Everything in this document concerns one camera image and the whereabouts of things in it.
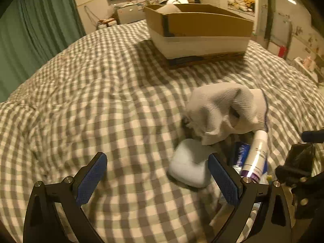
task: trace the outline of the cardboard box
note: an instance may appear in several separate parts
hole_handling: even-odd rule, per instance
[[[181,12],[169,14],[159,12],[162,6],[148,5],[144,12],[151,39],[170,65],[244,55],[253,21],[208,4],[176,4]]]

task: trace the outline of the bed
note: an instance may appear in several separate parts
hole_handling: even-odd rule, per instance
[[[193,189],[166,173],[175,147],[191,137],[182,123],[191,91],[218,82],[264,90],[270,173],[301,141],[300,132],[324,126],[324,98],[316,85],[253,41],[243,60],[170,68],[145,20],[98,30],[0,104],[1,222],[21,243],[34,183],[73,176],[101,151],[107,175],[83,210],[105,242],[210,242],[216,183]],[[217,148],[226,152],[240,137],[229,136]],[[314,174],[322,171],[322,160],[318,146]]]

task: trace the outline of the teal curtain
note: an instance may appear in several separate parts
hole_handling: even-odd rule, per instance
[[[84,35],[74,0],[13,0],[0,18],[0,102]]]

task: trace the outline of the white wall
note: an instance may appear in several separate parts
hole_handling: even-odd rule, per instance
[[[297,42],[297,39],[292,40],[292,52],[289,52],[289,59],[301,54],[300,47],[302,43],[300,43],[300,41],[303,41],[304,45],[308,46],[312,51],[316,51],[318,47],[318,54],[324,54],[324,38],[311,26],[310,13],[300,0],[293,1],[295,1],[296,4],[293,4],[288,0],[275,0],[276,12],[286,15],[286,17],[291,20],[293,34],[296,32],[297,26],[303,29],[303,32],[298,36],[299,41]],[[313,40],[312,45],[308,43],[309,38],[312,38]]]
[[[123,4],[127,3],[130,0],[75,0],[77,4],[77,9],[80,15],[81,22],[87,34],[90,34],[96,30],[96,19],[91,13],[89,13],[91,20],[86,13],[85,6],[87,6],[98,18],[103,19],[110,17],[114,12],[113,4]]]

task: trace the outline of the spray can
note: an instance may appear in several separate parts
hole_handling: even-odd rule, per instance
[[[241,176],[250,177],[255,183],[260,182],[268,152],[268,134],[263,130],[257,130],[242,167]]]

